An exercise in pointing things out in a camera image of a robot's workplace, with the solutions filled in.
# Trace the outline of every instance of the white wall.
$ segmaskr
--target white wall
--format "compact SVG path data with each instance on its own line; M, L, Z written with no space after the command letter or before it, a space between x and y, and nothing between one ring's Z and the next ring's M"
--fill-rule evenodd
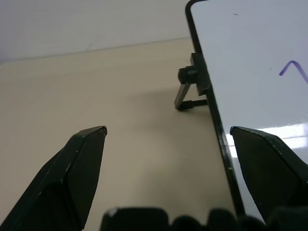
M0 0L0 62L189 36L188 0Z

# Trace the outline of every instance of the drawn line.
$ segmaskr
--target drawn line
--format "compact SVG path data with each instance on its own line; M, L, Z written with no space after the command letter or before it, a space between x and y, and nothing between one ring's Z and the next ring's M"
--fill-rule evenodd
M306 83L308 83L308 76L305 73L305 71L302 69L301 65L294 60L291 60L287 63L287 65L282 69L282 71L279 73L280 76L282 76L285 71L288 69L288 67L290 66L290 64L294 64L296 66L296 68L298 69L299 73L302 75L303 79L306 81Z

